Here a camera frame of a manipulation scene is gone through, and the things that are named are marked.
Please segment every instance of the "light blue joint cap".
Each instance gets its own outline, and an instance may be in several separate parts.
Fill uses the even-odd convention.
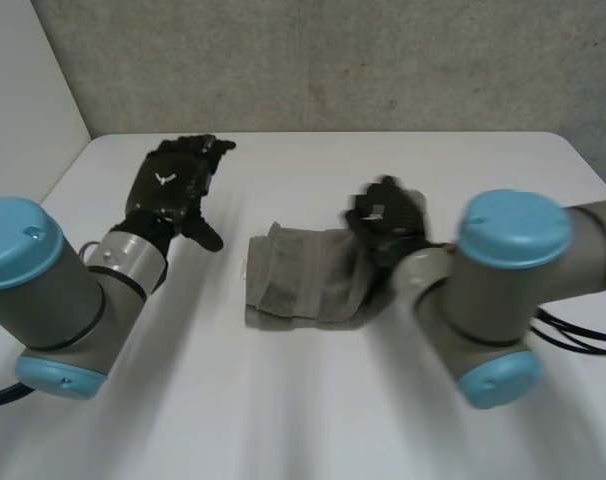
[[[34,390],[78,400],[92,398],[107,380],[107,375],[92,370],[24,356],[16,361],[14,375]]]
[[[0,290],[46,272],[61,256],[61,227],[25,198],[0,198]]]
[[[564,208],[536,193],[494,190],[469,203],[457,246],[483,265],[516,270],[551,262],[571,243]]]
[[[488,409],[521,398],[542,377],[543,366],[532,352],[516,352],[469,371],[458,387],[473,407]]]

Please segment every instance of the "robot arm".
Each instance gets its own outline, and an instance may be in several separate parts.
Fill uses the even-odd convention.
[[[384,182],[400,190],[389,177],[378,185]],[[359,221],[375,203],[364,201],[370,190],[348,224],[357,238],[367,230],[370,250],[387,245],[392,284],[460,391],[482,409],[527,393],[543,374],[524,343],[538,306],[606,290],[606,202],[564,209],[533,193],[486,192],[468,205],[456,248],[446,249],[421,246],[420,229],[394,237],[387,225],[403,220],[393,215],[375,225]],[[420,210],[407,195],[404,203]]]
[[[212,135],[164,141],[143,162],[126,218],[87,264],[37,204],[0,199],[0,325],[26,346],[15,374],[28,387],[92,398],[147,298],[163,282],[177,234],[210,251],[223,241],[201,199],[235,144]]]

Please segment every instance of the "table surface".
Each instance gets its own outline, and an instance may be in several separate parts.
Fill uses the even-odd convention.
[[[606,359],[531,339],[547,380],[490,411],[468,407],[392,306],[356,331],[244,325],[250,237],[341,225],[379,174],[421,190],[436,239],[476,193],[515,188],[563,205],[606,186],[547,133],[245,133],[213,179],[211,254],[178,239],[108,382],[91,401],[36,393],[0,408],[0,479],[606,479]],[[44,207],[70,243],[122,218],[145,154],[173,135],[94,140]],[[606,330],[606,293],[550,306]],[[20,345],[0,329],[0,388]]]

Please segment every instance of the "black glove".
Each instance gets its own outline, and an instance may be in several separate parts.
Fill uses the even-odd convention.
[[[165,239],[170,227],[172,236],[181,233],[206,250],[221,250],[223,240],[201,215],[201,199],[208,194],[221,157],[235,147],[214,135],[164,140],[147,154],[134,180],[125,207],[127,230],[134,225],[137,232],[150,230],[141,235],[144,238]],[[123,224],[116,228],[122,230]],[[169,247],[169,240],[160,250],[167,254],[165,244]]]
[[[354,208],[345,213],[349,229],[383,276],[407,255],[434,246],[426,238],[422,195],[412,195],[385,176],[354,196]]]

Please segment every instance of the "gray cloth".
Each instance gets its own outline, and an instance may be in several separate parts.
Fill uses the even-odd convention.
[[[282,228],[250,240],[246,324],[267,330],[355,328],[373,269],[349,230]]]

